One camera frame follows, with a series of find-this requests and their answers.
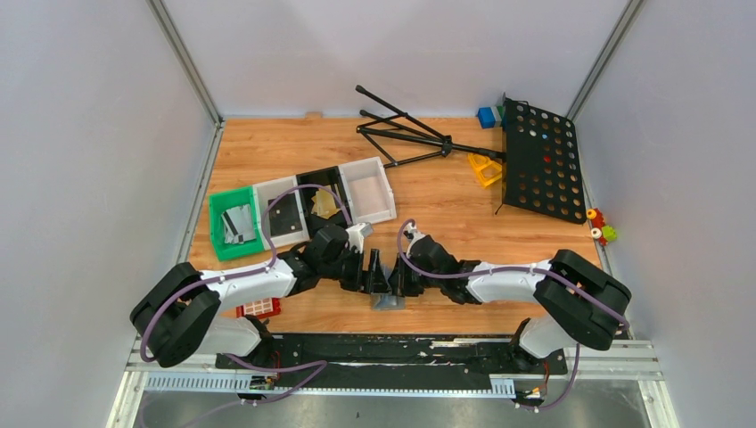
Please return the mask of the grey card holder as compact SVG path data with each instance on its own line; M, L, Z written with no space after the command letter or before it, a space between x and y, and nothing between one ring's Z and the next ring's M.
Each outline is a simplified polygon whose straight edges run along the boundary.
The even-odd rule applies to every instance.
M385 273L389 274L390 267L384 265ZM404 310L406 300L391 294L370 294L370 307L374 311Z

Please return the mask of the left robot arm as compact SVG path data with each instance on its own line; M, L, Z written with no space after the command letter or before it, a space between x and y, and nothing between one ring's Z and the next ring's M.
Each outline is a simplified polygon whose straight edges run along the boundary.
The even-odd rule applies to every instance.
M372 232L368 222L326 226L311 240L247 267L200 271L189 262L176 264L129 315L141 337L142 360L173 367L204 350L235 354L252 368L266 366L274 347L263 338L261 323L233 320L223 312L255 300L291 297L323 279L359 290L364 243Z

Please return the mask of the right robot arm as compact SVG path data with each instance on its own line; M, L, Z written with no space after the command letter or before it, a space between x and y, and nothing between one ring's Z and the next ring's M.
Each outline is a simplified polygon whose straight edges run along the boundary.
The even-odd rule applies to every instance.
M562 249L550 259L520 265L456 259L414 223L405 225L397 241L407 292L438 288L457 304L507 300L544 309L544 316L521 324L509 348L510 362L521 372L574 344L608 350L628 324L630 289L574 251Z

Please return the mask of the gold cards in bin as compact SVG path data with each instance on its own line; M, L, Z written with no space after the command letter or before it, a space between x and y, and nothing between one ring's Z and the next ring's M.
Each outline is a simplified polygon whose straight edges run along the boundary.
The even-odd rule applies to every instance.
M334 197L324 188L317 189L311 201L310 213L320 218L328 219L341 211Z

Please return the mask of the white bin with black card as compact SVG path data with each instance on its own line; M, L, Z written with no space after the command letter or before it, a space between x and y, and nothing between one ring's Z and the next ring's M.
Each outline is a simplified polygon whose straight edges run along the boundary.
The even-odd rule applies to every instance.
M271 202L284 191L297 185L297 178L288 176L257 183L251 187L257 211L256 226L259 230L262 230L263 226L267 229L277 249L306 241L309 238L300 194L297 191L286 194L263 216L263 212Z

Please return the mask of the silver cards in bin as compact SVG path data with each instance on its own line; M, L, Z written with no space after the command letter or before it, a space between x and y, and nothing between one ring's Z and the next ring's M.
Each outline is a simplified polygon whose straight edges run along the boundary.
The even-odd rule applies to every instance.
M242 244L257 239L250 204L229 208L221 214L226 244Z

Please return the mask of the white empty bin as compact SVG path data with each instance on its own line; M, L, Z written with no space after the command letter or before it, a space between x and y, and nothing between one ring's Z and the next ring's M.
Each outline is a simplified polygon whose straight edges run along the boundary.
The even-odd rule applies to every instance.
M337 166L354 223L377 224L397 217L394 193L379 157Z

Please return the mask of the black plastic bin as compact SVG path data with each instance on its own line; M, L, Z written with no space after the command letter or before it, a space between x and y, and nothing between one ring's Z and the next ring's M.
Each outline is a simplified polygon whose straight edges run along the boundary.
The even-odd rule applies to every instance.
M349 225L336 202L341 201L352 218L346 185L337 166L301 173L296 176L296 181L298 185L318 185L300 189L304 218L311 237L325 226L337 225L346 228Z

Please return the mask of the black folding stand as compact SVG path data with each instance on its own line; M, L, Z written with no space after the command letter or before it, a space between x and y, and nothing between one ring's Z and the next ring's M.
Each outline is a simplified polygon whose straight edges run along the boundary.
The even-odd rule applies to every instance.
M452 135L441 134L437 129L426 125L408 112L388 103L380 96L365 89L361 85L355 85L355 91L392 112L391 116L382 117L365 109L361 109L359 115L363 118L369 119L369 121L357 125L355 128L357 134L364 137L365 140L367 140L388 160L388 162L384 164L386 169L437 157L447 158L454 151L484 156L493 161L499 161L500 163L506 163L507 161L507 154L505 152L455 143ZM436 151L406 158L404 160L398 160L389 154L389 152L379 144L376 138L420 144L435 148Z

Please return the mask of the green plastic bin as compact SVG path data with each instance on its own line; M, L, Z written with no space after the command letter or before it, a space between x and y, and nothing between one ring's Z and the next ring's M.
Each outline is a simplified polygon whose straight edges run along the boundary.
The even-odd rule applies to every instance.
M210 240L218 260L228 261L264 250L251 186L209 197Z

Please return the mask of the black perforated tray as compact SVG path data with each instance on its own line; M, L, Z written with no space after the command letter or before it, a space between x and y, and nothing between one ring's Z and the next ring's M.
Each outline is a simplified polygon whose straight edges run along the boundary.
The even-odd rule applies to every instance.
M587 221L578 133L568 118L504 99L504 205L573 224Z

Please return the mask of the blue toy block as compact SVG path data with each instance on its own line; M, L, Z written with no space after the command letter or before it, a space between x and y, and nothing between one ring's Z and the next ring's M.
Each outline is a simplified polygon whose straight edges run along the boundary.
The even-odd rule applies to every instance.
M504 107L502 105L481 107L477 110L476 117L481 128L501 128L504 120Z

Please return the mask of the colourful toy figure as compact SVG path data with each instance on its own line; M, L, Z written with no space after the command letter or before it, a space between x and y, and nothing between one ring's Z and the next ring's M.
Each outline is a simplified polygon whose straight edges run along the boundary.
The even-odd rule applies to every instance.
M600 245L606 246L617 240L617 231L610 226L600 209L593 208L586 211L588 222L590 223L590 234L592 238Z

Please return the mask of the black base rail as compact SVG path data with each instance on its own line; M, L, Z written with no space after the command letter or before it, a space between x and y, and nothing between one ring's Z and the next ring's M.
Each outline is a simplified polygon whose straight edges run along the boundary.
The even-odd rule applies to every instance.
M492 375L565 375L562 351L543 363L518 364L507 334L280 333L247 362L270 368L320 360L327 367L311 388L484 390Z

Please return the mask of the yellow toy frame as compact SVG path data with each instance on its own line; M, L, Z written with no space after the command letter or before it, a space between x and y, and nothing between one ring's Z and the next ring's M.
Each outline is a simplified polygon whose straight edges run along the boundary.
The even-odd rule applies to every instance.
M482 188L489 188L503 177L503 167L489 157L479 154L467 154L467 160Z

